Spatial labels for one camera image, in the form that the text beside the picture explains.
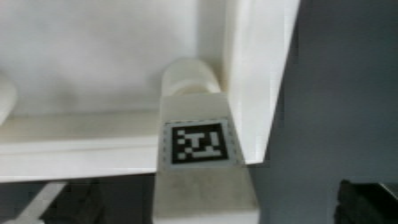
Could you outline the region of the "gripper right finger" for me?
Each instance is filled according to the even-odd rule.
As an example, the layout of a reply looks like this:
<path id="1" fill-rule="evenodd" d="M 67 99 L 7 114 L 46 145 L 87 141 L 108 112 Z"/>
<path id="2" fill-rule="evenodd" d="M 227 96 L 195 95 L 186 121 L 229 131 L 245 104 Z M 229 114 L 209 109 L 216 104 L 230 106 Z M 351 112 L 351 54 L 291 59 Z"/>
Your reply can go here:
<path id="1" fill-rule="evenodd" d="M 341 181 L 335 224 L 398 224 L 398 183 Z"/>

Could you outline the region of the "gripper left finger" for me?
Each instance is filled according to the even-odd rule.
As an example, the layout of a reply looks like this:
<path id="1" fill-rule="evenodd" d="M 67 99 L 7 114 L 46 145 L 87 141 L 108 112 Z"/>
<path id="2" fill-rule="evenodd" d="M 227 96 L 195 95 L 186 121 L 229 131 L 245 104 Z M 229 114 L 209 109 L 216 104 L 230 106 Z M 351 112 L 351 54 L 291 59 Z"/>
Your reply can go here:
<path id="1" fill-rule="evenodd" d="M 15 219 L 10 221 L 10 224 L 44 224 L 40 216 L 46 212 L 46 209 L 60 194 L 63 187 L 65 182 L 49 182 L 44 185 Z"/>

